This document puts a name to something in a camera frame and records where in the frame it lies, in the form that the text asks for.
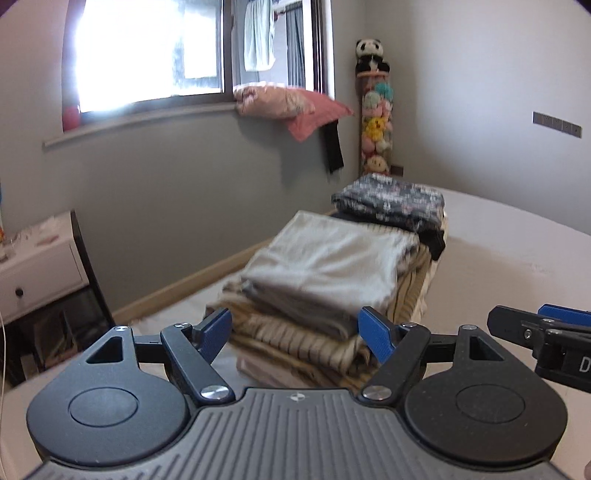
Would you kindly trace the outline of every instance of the red object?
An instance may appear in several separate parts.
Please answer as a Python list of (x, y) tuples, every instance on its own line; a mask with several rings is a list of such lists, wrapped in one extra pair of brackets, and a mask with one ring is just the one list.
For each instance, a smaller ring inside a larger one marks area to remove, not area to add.
[(341, 117), (353, 115), (348, 106), (331, 99), (327, 95), (309, 90), (297, 89), (297, 92), (314, 104), (314, 113), (300, 113), (297, 117), (285, 120), (287, 128), (298, 142), (303, 142), (314, 130), (338, 120)]
[(67, 106), (61, 114), (61, 125), (64, 132), (74, 130), (80, 126), (80, 107), (78, 105)]

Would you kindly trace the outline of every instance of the white wall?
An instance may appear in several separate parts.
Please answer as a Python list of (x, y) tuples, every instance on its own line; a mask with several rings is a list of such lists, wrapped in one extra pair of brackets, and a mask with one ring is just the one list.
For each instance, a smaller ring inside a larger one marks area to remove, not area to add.
[(591, 233), (591, 15), (575, 0), (369, 0), (367, 25), (391, 62), (409, 179)]

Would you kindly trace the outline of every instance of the panda plush toy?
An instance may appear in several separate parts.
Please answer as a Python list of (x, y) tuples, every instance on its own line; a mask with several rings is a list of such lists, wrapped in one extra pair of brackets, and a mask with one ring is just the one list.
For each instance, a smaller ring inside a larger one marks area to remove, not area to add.
[(357, 53), (356, 74), (390, 71), (390, 65), (384, 61), (384, 48), (379, 40), (373, 38), (358, 40), (355, 51)]

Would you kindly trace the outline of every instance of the stuffed animal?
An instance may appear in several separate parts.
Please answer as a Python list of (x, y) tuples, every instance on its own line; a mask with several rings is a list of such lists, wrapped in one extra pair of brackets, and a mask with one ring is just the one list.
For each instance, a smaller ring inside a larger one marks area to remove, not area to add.
[(369, 157), (365, 162), (365, 170), (367, 172), (376, 172), (376, 173), (387, 173), (388, 172), (388, 163), (384, 160), (383, 157), (379, 155), (374, 155), (373, 157)]
[(384, 48), (379, 40), (366, 38), (357, 41), (355, 48), (357, 54), (357, 65), (355, 73), (362, 72), (385, 72), (390, 71), (390, 65), (384, 61)]
[(375, 151), (380, 154), (384, 153), (386, 150), (389, 150), (391, 148), (392, 148), (391, 143), (388, 142), (385, 138), (383, 138), (375, 143)]
[(380, 103), (380, 106), (382, 107), (382, 117), (384, 117), (386, 120), (389, 119), (392, 115), (392, 104), (386, 99), (383, 99)]
[(384, 109), (381, 105), (382, 97), (377, 92), (367, 92), (363, 96), (362, 116), (382, 116)]
[(375, 144), (367, 135), (361, 135), (361, 151), (363, 153), (372, 153), (375, 150)]
[(378, 92), (369, 91), (363, 96), (363, 108), (377, 108), (381, 101), (382, 97)]
[(369, 119), (365, 127), (365, 135), (372, 141), (378, 142), (384, 138), (384, 129), (386, 128), (386, 120), (381, 117), (374, 117)]
[(394, 90), (386, 82), (379, 82), (374, 85), (374, 90), (384, 97), (388, 102), (394, 98)]

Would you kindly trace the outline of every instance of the gray curtain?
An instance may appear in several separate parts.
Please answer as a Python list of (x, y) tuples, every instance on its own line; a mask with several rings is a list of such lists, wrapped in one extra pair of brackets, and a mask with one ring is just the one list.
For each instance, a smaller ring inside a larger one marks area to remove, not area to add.
[(289, 85), (305, 87), (304, 11), (301, 3), (285, 12), (287, 23), (287, 76)]

